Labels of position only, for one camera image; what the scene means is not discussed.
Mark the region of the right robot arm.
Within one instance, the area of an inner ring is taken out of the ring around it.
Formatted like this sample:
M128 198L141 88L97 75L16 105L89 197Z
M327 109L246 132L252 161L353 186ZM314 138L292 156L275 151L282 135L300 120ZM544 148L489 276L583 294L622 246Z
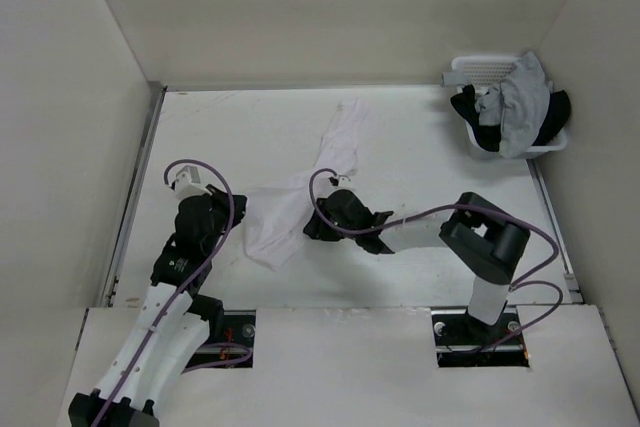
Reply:
M392 211L372 211L353 191L339 189L316 200L303 233L322 242L349 238L373 255L448 247L475 275L463 327L471 340L483 343L500 330L509 285L531 232L476 193L462 194L457 203L473 209L454 209L442 220L434 215L409 221Z

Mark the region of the white tank top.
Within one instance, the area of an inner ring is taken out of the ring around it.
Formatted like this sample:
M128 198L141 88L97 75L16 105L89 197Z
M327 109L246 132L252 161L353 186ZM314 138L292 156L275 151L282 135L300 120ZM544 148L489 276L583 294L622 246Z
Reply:
M303 245L303 227L314 212L309 181L314 172L330 168L356 173L361 126L368 109L361 100L341 103L321 137L310 169L257 187L247 193L244 249L252 261L275 270Z

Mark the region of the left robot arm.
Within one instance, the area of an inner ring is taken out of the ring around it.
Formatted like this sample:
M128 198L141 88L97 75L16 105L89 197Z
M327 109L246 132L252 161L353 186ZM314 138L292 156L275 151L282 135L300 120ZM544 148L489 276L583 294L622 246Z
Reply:
M134 326L93 390L73 397L72 425L159 425L161 403L196 350L223 337L222 303L200 289L246 205L246 196L212 185L180 200Z

